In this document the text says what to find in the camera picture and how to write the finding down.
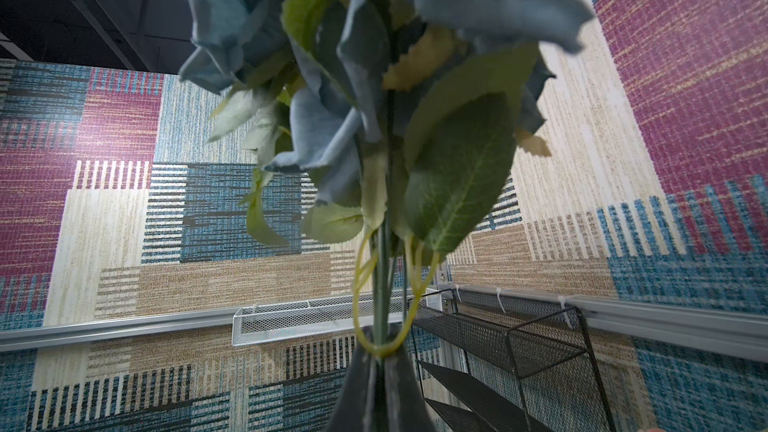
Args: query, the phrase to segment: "dark ceiling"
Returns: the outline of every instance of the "dark ceiling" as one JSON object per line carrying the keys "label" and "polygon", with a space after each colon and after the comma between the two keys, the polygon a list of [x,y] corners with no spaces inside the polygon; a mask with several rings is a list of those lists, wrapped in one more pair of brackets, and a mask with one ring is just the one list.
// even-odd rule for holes
{"label": "dark ceiling", "polygon": [[[142,26],[142,2],[0,0],[0,33],[41,62],[176,73],[194,50],[189,7],[146,0]],[[14,55],[0,47],[0,57]]]}

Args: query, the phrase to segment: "black metal frame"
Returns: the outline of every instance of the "black metal frame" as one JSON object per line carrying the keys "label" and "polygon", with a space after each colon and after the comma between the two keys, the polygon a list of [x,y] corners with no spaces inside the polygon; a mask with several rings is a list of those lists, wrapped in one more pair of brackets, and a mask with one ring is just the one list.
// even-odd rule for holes
{"label": "black metal frame", "polygon": [[[424,297],[433,295],[433,294],[442,294],[444,292],[450,292],[452,295],[452,313],[444,312],[442,310],[437,310],[434,308],[429,308],[426,306],[426,303],[421,303],[421,306],[419,308],[419,312],[417,313],[416,320],[414,321],[413,325],[416,327],[421,328],[424,331],[431,332],[434,335],[437,335],[441,339],[452,343],[454,345],[457,345],[463,352],[464,352],[464,359],[465,359],[465,365],[467,368],[467,374],[472,375],[472,372],[469,369],[469,357],[468,352],[465,347],[462,347],[460,344],[456,344],[455,342],[461,342],[463,344],[466,344],[470,348],[472,348],[472,345],[469,344],[468,339],[466,339],[466,333],[465,333],[465,327],[473,327],[475,329],[482,330],[484,324],[487,325],[487,330],[489,334],[489,342],[488,344],[492,344],[495,346],[498,344],[498,333],[499,328],[506,329],[504,334],[504,342],[506,345],[506,355],[508,362],[504,361],[502,364],[499,360],[499,350],[497,348],[493,349],[493,353],[495,355],[489,355],[488,358],[485,360],[488,360],[490,364],[494,364],[497,367],[502,368],[503,370],[506,370],[514,376],[514,381],[517,384],[517,389],[519,393],[520,398],[520,405],[521,409],[524,413],[526,423],[528,425],[528,431],[531,432],[534,430],[534,422],[536,422],[535,418],[533,418],[529,413],[529,404],[527,403],[525,399],[525,392],[523,388],[523,381],[527,378],[531,378],[537,374],[540,374],[541,372],[545,370],[550,370],[552,368],[555,368],[561,364],[564,364],[566,362],[569,362],[570,360],[576,359],[578,357],[581,357],[583,355],[586,355],[589,359],[590,367],[587,368],[591,369],[591,378],[594,380],[594,386],[598,390],[598,398],[595,398],[596,400],[600,400],[601,402],[601,409],[605,416],[605,423],[604,426],[608,428],[610,432],[616,431],[616,426],[613,420],[613,415],[610,412],[610,406],[608,404],[608,397],[605,393],[605,388],[603,386],[602,380],[600,379],[600,371],[598,369],[598,362],[594,356],[594,350],[592,349],[592,344],[589,339],[589,332],[587,329],[586,321],[584,320],[584,316],[581,313],[581,309],[575,306],[567,306],[564,307],[560,303],[554,303],[554,302],[548,302],[548,301],[542,301],[537,299],[527,299],[527,298],[510,298],[505,297],[504,299],[508,301],[508,303],[513,303],[517,306],[517,310],[510,310],[506,311],[504,310],[504,307],[501,305],[502,298],[497,296],[492,296],[494,300],[498,300],[499,306],[491,306],[485,299],[483,298],[483,303],[481,303],[480,300],[476,300],[475,303],[469,303],[465,304],[462,303],[462,309],[467,309],[467,313],[470,312],[469,309],[472,309],[473,307],[476,308],[478,314],[467,314],[464,311],[460,311],[458,304],[461,302],[460,299],[457,297],[457,293],[453,289],[446,289],[441,290],[437,292],[432,292],[430,294],[424,295]],[[546,313],[533,313],[537,309],[544,309]],[[465,325],[461,325],[458,327],[458,329],[451,329],[451,331],[446,332],[445,326],[443,326],[443,329],[441,330],[439,326],[436,326],[437,322],[440,322],[440,317],[442,316],[451,316],[451,321],[447,323],[455,323],[455,320],[459,320],[459,323],[464,323]],[[493,320],[492,319],[500,319],[504,318],[507,320],[499,321],[499,320]],[[513,326],[509,326],[508,324],[504,324],[503,322],[510,322],[509,319],[513,320],[519,320],[524,319],[519,323],[514,324]],[[526,330],[526,328],[539,328],[540,330],[534,332]],[[554,331],[555,333],[552,333],[551,336],[544,335],[542,332],[544,331]],[[568,342],[567,340],[563,340],[562,338],[556,337],[557,332],[561,331],[564,333],[564,336],[566,338],[572,338],[572,339],[578,339],[578,343],[574,344],[571,342]],[[528,360],[528,368],[529,370],[525,370],[524,368],[520,368],[518,366],[519,361],[517,358],[517,355],[520,353],[520,349],[515,350],[515,344],[519,347],[520,343],[526,344],[527,339],[523,339],[521,341],[521,337],[531,337],[532,340],[530,343],[535,342],[535,347],[532,351],[535,352],[536,350],[539,350],[537,348],[545,348],[547,347],[546,344],[550,344],[552,346],[553,353],[551,355],[548,355],[547,357],[542,359],[542,363],[539,366],[534,366],[531,368],[531,355],[526,354],[526,359]],[[411,333],[411,340],[412,340],[412,346],[414,350],[414,355],[416,356],[416,366],[418,371],[418,379],[419,384],[421,385],[422,389],[422,396],[424,396],[424,386],[422,384],[422,367],[418,363],[418,349],[416,348],[416,338],[413,333]],[[481,355],[478,355],[477,348],[472,352],[475,356],[479,358],[484,358]],[[554,357],[555,359],[552,359],[550,361],[547,361],[548,358]],[[600,408],[595,408],[595,413],[599,415],[599,412],[597,410],[600,410]]]}

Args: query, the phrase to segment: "white mesh basket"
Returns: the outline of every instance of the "white mesh basket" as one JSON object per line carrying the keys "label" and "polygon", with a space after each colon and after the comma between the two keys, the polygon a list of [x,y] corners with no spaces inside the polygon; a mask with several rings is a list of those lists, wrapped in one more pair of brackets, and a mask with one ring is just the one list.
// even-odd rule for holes
{"label": "white mesh basket", "polygon": [[[439,300],[439,296],[426,299]],[[402,322],[400,290],[392,291],[389,302],[389,323],[396,322]],[[360,325],[365,327],[372,323],[373,296],[370,292],[360,294]],[[264,344],[308,335],[349,331],[353,328],[351,295],[254,305],[243,307],[235,314],[232,345]]]}

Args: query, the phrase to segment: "ceiling pipe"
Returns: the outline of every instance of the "ceiling pipe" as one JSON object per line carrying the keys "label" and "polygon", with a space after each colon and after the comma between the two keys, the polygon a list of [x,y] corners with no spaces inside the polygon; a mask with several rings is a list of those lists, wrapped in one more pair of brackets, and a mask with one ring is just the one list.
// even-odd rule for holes
{"label": "ceiling pipe", "polygon": [[106,7],[104,5],[104,2],[102,0],[95,0],[96,4],[101,7],[101,9],[104,11],[104,14],[107,16],[108,19],[110,19],[110,22],[114,24],[114,28],[118,30],[120,35],[123,36],[123,40],[125,40],[125,43],[130,45],[130,48],[133,49],[133,51],[136,53],[138,58],[141,60],[141,63],[144,64],[144,67],[149,72],[157,72],[158,68],[155,66],[154,61],[150,59],[146,53],[141,49],[139,43],[134,40],[134,38],[131,36],[130,32],[128,32],[125,27],[123,27],[120,24],[119,20],[115,20],[114,14],[112,14],[109,10],[109,7]]}
{"label": "ceiling pipe", "polygon": [[21,47],[11,42],[11,40],[7,38],[2,32],[0,32],[0,46],[3,46],[4,49],[6,49],[11,54],[13,54],[13,56],[19,60],[34,62],[33,58],[31,58],[26,52],[24,52],[24,50],[22,50]]}
{"label": "ceiling pipe", "polygon": [[125,56],[123,51],[120,50],[120,47],[118,47],[118,44],[114,42],[114,40],[112,39],[112,37],[110,37],[109,34],[107,34],[107,31],[104,30],[104,28],[98,22],[96,17],[91,13],[91,10],[88,8],[88,5],[83,0],[70,0],[70,1],[72,2],[72,5],[74,5],[80,11],[83,17],[85,17],[88,23],[91,24],[91,26],[96,31],[96,34],[98,34],[101,37],[101,39],[107,44],[110,50],[112,50],[112,52],[116,56],[118,56],[118,59],[120,59],[120,62],[122,62],[127,69],[136,70],[136,66],[134,66],[134,64],[130,62],[130,60]]}

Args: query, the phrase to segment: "patterned wall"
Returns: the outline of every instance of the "patterned wall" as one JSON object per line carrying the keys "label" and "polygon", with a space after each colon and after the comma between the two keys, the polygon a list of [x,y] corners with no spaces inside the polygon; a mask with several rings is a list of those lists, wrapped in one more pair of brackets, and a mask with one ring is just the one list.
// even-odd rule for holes
{"label": "patterned wall", "polygon": [[[517,154],[446,279],[768,313],[768,1],[589,1],[585,51],[543,49],[554,156]],[[253,157],[245,130],[206,144],[219,100],[175,76],[0,60],[3,329],[349,289],[357,241],[299,234],[307,177],[265,192],[289,245],[244,234]],[[0,354],[0,428],[289,427],[297,390],[338,379],[339,340],[232,349],[212,329]],[[622,430],[768,426],[764,364],[593,341]]]}

